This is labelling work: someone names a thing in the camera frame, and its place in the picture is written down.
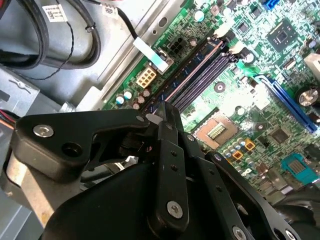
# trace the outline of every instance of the integrated circuit chip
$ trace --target integrated circuit chip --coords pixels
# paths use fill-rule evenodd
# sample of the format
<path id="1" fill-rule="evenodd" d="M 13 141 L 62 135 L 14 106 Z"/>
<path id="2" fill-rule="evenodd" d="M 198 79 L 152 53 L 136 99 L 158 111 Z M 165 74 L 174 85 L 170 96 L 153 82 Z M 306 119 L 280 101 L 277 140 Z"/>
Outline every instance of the integrated circuit chip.
<path id="1" fill-rule="evenodd" d="M 248 27 L 247 27 L 247 25 L 246 25 L 244 22 L 240 24 L 239 30 L 240 30 L 241 32 L 245 33 L 245 32 L 247 31 L 247 29 L 248 29 Z"/>
<path id="2" fill-rule="evenodd" d="M 252 14 L 254 18 L 256 19 L 261 15 L 261 10 L 256 6 L 254 9 L 252 9 Z"/>
<path id="3" fill-rule="evenodd" d="M 282 144 L 289 136 L 281 128 L 274 130 L 270 136 L 278 143 Z"/>
<path id="4" fill-rule="evenodd" d="M 212 149 L 226 143 L 238 132 L 237 127 L 223 113 L 214 113 L 196 131 L 196 137 Z"/>
<path id="5" fill-rule="evenodd" d="M 281 53 L 297 37 L 297 32 L 287 19 L 280 22 L 279 25 L 266 36 L 269 43 L 278 53 Z"/>

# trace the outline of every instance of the sticker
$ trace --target sticker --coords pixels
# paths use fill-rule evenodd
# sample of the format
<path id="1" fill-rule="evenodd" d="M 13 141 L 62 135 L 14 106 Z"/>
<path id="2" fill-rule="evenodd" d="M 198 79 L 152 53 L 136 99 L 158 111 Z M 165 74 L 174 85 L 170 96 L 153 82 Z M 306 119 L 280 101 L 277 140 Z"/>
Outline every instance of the sticker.
<path id="1" fill-rule="evenodd" d="M 168 68 L 168 63 L 162 60 L 159 55 L 152 50 L 140 37 L 134 40 L 133 45 L 142 52 L 161 72 L 164 72 Z"/>
<path id="2" fill-rule="evenodd" d="M 50 23 L 67 22 L 67 16 L 63 10 L 61 4 L 59 5 L 48 5 L 43 6 L 46 16 L 48 17 Z"/>
<path id="3" fill-rule="evenodd" d="M 102 5 L 102 14 L 113 19 L 118 19 L 118 9 L 115 6 L 104 4 Z"/>

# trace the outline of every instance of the ram slot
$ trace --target ram slot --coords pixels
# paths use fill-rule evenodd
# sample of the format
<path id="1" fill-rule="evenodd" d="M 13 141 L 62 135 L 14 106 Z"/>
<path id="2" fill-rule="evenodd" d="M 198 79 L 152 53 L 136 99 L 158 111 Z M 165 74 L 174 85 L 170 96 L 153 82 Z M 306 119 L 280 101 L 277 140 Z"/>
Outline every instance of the ram slot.
<path id="1" fill-rule="evenodd" d="M 210 62 L 211 58 L 214 58 L 221 51 L 226 52 L 227 50 L 224 42 L 217 38 L 206 39 L 199 44 L 192 54 L 161 85 L 142 111 L 153 113 L 161 102 L 168 101 L 182 86 L 189 81 L 193 81 L 202 72 L 203 67 L 206 67 L 206 64 Z"/>
<path id="2" fill-rule="evenodd" d="M 169 102 L 178 108 L 180 112 L 183 112 L 231 63 L 237 61 L 238 58 L 231 53 L 221 53 L 212 59 L 211 63 L 195 80 L 180 88 L 178 93 L 168 99 Z"/>

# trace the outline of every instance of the red wire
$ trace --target red wire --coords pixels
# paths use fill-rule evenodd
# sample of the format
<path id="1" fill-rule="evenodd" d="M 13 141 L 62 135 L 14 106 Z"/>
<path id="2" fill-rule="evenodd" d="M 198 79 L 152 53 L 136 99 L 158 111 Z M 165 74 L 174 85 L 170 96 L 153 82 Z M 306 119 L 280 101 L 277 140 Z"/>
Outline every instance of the red wire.
<path id="1" fill-rule="evenodd" d="M 10 122 L 13 122 L 13 123 L 15 123 L 16 122 L 16 120 L 14 120 L 12 117 L 10 117 L 8 114 L 6 114 L 4 111 L 2 111 L 1 109 L 0 109 L 0 113 L 6 118 L 6 119 L 8 119 Z"/>

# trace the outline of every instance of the silver screw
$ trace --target silver screw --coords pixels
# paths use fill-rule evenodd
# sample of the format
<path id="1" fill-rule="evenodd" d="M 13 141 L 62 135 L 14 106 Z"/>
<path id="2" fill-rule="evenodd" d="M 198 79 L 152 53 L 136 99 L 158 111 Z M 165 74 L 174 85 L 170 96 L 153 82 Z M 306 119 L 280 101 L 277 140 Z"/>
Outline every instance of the silver screw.
<path id="1" fill-rule="evenodd" d="M 170 130 L 173 130 L 172 126 L 169 123 L 166 124 L 166 127 Z"/>
<path id="2" fill-rule="evenodd" d="M 50 138 L 54 135 L 54 130 L 48 125 L 37 125 L 33 128 L 33 133 L 40 138 Z"/>
<path id="3" fill-rule="evenodd" d="M 136 116 L 136 119 L 138 119 L 140 122 L 144 122 L 144 118 L 142 116 Z"/>
<path id="4" fill-rule="evenodd" d="M 244 231 L 241 230 L 241 228 L 234 226 L 232 228 L 232 232 L 237 240 L 247 240 L 247 237 Z"/>
<path id="5" fill-rule="evenodd" d="M 221 157 L 220 157 L 218 154 L 215 154 L 214 157 L 215 157 L 215 159 L 217 159 L 218 161 L 221 161 L 221 160 L 222 160 Z"/>
<path id="6" fill-rule="evenodd" d="M 187 138 L 188 138 L 190 141 L 194 141 L 194 140 L 195 140 L 195 138 L 194 138 L 193 136 L 191 136 L 191 135 L 188 135 Z"/>
<path id="7" fill-rule="evenodd" d="M 288 230 L 285 230 L 285 233 L 291 240 L 296 240 L 295 236 Z"/>
<path id="8" fill-rule="evenodd" d="M 175 201 L 168 202 L 166 205 L 166 210 L 175 219 L 180 219 L 184 215 L 181 206 Z"/>

